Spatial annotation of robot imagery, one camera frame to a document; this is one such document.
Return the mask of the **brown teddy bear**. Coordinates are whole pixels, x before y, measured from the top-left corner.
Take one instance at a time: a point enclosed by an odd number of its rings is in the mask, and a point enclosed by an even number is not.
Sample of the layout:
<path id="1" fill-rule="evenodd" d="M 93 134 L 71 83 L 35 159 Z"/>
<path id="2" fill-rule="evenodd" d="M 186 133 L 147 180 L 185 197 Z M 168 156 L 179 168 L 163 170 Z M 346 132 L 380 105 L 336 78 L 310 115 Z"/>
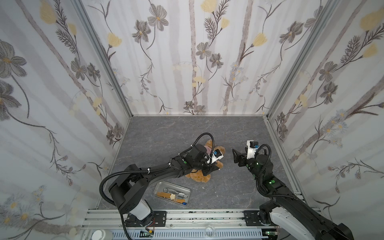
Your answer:
<path id="1" fill-rule="evenodd" d="M 207 149 L 207 153 L 210 153 L 212 149 L 214 150 L 214 152 L 219 151 L 222 154 L 222 157 L 226 153 L 225 148 L 222 146 L 215 146 L 213 148 L 212 140 L 208 140 L 205 143 L 205 148 Z M 211 173 L 220 170 L 221 168 L 223 168 L 223 166 L 224 164 L 220 160 L 216 160 L 206 170 L 192 170 L 192 172 L 190 174 L 187 174 L 186 177 L 198 183 L 207 183 L 211 179 Z"/>

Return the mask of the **pink teddy hoodie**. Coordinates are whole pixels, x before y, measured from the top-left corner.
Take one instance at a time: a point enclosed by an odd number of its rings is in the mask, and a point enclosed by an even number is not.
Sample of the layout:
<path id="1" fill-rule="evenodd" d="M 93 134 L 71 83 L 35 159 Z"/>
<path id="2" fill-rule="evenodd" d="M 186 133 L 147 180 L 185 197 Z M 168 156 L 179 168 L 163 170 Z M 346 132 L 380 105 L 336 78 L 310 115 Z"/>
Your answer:
<path id="1" fill-rule="evenodd" d="M 208 146 L 205 146 L 205 148 L 207 150 L 207 153 L 210 154 L 212 149 L 210 147 L 208 147 Z"/>

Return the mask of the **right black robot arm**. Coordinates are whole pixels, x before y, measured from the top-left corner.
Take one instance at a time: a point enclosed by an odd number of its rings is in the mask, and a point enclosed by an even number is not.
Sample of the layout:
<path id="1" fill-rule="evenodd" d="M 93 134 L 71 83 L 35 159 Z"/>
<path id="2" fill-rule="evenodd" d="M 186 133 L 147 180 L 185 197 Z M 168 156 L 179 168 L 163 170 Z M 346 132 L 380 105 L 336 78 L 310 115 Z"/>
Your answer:
<path id="1" fill-rule="evenodd" d="M 274 224 L 297 240 L 352 240 L 352 231 L 344 224 L 335 224 L 299 199 L 273 174 L 272 150 L 261 145 L 255 151 L 240 153 L 232 150 L 234 162 L 246 167 L 254 176 L 260 195 L 269 201 L 260 205 L 258 220 L 265 225 Z"/>

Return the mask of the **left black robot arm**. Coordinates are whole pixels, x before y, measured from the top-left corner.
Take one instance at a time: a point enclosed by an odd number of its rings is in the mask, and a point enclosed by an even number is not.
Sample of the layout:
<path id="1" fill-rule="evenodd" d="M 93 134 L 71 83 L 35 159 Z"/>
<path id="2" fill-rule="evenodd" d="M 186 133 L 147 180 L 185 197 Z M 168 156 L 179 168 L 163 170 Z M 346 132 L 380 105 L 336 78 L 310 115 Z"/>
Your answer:
<path id="1" fill-rule="evenodd" d="M 143 200 L 143 195 L 151 184 L 180 178 L 194 171 L 201 171 L 207 176 L 220 169 L 219 161 L 224 153 L 220 148 L 191 145 L 164 165 L 145 169 L 132 164 L 124 171 L 108 175 L 101 181 L 99 192 L 106 202 L 118 209 L 121 217 L 133 216 L 137 226 L 147 227 L 155 221 L 154 211 Z"/>

